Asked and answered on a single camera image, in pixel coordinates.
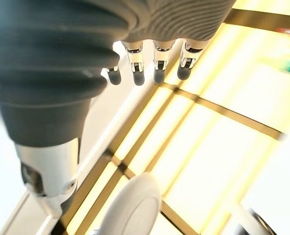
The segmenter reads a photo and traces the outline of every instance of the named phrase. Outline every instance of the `white round disc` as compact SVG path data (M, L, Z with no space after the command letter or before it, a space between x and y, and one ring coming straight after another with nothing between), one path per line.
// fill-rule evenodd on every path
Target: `white round disc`
M155 179L149 173L136 176L111 204L98 235L149 235L160 205Z

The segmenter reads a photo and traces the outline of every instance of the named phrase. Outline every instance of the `white wall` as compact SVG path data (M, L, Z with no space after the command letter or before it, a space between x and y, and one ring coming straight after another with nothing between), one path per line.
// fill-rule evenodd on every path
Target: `white wall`
M245 210L253 209L278 235L290 235L290 132L247 192L241 206ZM237 234L239 222L232 217L221 235Z
M0 116L0 230L24 192L20 161Z

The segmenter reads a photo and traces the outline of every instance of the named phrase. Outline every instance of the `silver metal joint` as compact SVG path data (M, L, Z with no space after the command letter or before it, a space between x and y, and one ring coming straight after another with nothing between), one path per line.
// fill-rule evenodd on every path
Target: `silver metal joint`
M48 214L60 217L77 187L78 139L50 147L15 147L25 186Z
M169 63L171 49L172 49L171 47L170 48L160 48L158 46L155 47L154 52L155 70L166 69L166 66Z
M144 52L143 44L138 49L126 48L127 56L132 67L132 71L143 72L144 71Z
M180 66L182 68L192 68L201 56L202 48L193 48L188 45L187 42L183 43L182 50L180 52Z
M108 68L106 68L106 70L107 70L107 72L110 72L110 71L117 71L118 70L118 68L119 68L119 66L117 65L117 66L114 66L112 69L108 69Z

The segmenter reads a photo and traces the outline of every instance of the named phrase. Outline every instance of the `black rubber fingertip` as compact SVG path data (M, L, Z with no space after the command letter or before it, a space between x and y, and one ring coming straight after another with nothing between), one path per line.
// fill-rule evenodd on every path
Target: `black rubber fingertip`
M178 67L178 78L180 80L186 80L189 78L191 70L189 68L182 68L181 66Z
M133 77L134 77L134 83L137 86L141 86L144 84L144 82L145 82L144 71L143 72L139 72L139 71L133 72Z
M164 82L165 78L165 70L155 70L154 72L154 82L157 84L161 84Z
M121 83L120 70L108 72L110 82L114 85L119 85Z

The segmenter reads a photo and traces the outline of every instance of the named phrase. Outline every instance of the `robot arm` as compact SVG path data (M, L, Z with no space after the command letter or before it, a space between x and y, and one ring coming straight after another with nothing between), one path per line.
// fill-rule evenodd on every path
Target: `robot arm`
M142 42L154 41L156 83L184 38L178 77L187 79L235 0L0 0L0 110L22 163L22 179L55 217L77 187L80 140L90 99L121 81L126 48L144 83Z

